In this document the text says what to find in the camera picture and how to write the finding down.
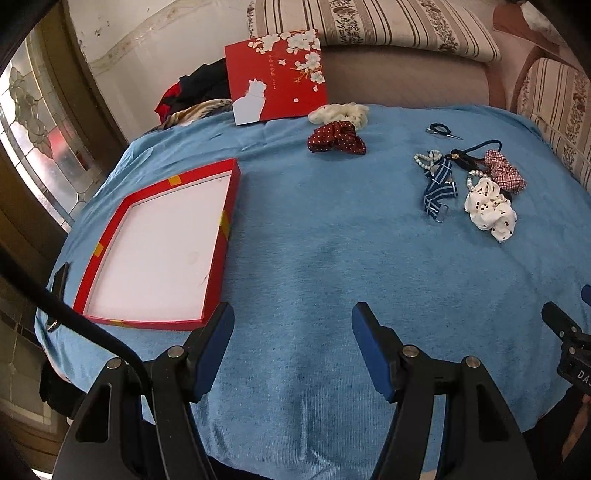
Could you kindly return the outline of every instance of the yellow tape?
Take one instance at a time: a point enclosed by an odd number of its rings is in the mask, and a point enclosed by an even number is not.
[[[117,327],[137,328],[133,322],[124,322],[118,319],[109,319],[109,324],[116,325]]]
[[[174,187],[175,185],[181,185],[182,184],[182,180],[181,177],[178,175],[175,175],[174,177],[170,177],[168,179],[168,183],[170,183],[171,187]]]
[[[104,249],[105,247],[103,247],[102,244],[99,242],[95,248],[95,256],[100,257],[100,254],[103,252]]]
[[[223,236],[226,237],[226,242],[230,237],[230,222],[228,222],[228,216],[226,215],[226,211],[222,211],[222,217],[220,218],[220,227],[222,227]]]

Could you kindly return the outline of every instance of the blue fabric tablecloth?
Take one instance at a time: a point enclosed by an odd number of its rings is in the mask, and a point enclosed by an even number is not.
[[[425,133],[432,122],[465,140]],[[72,304],[126,195],[236,157],[242,178],[222,293],[236,327],[211,392],[193,409],[208,454],[281,480],[369,478],[394,406],[374,390],[353,337],[357,301],[435,358],[480,357],[521,428],[532,427],[567,387],[542,305],[552,300],[591,327],[579,297],[591,280],[589,195],[530,121],[489,107],[371,106],[359,132],[363,157],[310,153],[314,128],[306,118],[236,127],[222,113],[134,141],[57,260],[56,270],[71,263],[65,301]],[[457,167],[460,197],[447,202],[444,223],[429,219],[421,210],[426,180],[413,160],[490,138],[503,142],[528,182],[513,202],[515,234],[503,245],[463,211],[466,175]],[[39,312],[40,342],[87,391],[112,355],[65,327],[48,334],[45,319]],[[106,329],[145,360],[188,335]],[[436,467],[442,414],[438,401],[426,471]]]

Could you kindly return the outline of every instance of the window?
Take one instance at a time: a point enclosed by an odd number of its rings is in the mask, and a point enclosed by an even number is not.
[[[105,176],[68,120],[35,29],[0,76],[0,142],[33,195],[69,232]]]

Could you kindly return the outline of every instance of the black hair tie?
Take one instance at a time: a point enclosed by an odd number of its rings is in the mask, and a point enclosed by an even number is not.
[[[499,145],[499,152],[501,151],[501,148],[503,148],[503,144],[500,140],[487,140],[486,142],[483,142],[481,144],[476,145],[475,147],[468,148],[466,150],[458,150],[457,148],[454,148],[450,153],[446,155],[446,158],[452,160],[462,170],[481,170],[479,164],[483,162],[483,159],[472,157],[468,154],[470,152],[473,152],[474,150],[478,150],[479,148],[490,145],[491,143],[496,143]]]

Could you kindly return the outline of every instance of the red plaid scrunchie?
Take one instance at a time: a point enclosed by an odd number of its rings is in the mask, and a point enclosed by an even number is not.
[[[356,155],[365,155],[365,143],[355,135],[351,122],[331,122],[314,130],[308,139],[308,149],[312,153],[326,152],[335,148]]]
[[[498,184],[502,190],[519,193],[527,185],[519,171],[497,150],[486,152],[484,165],[487,166],[492,181]]]

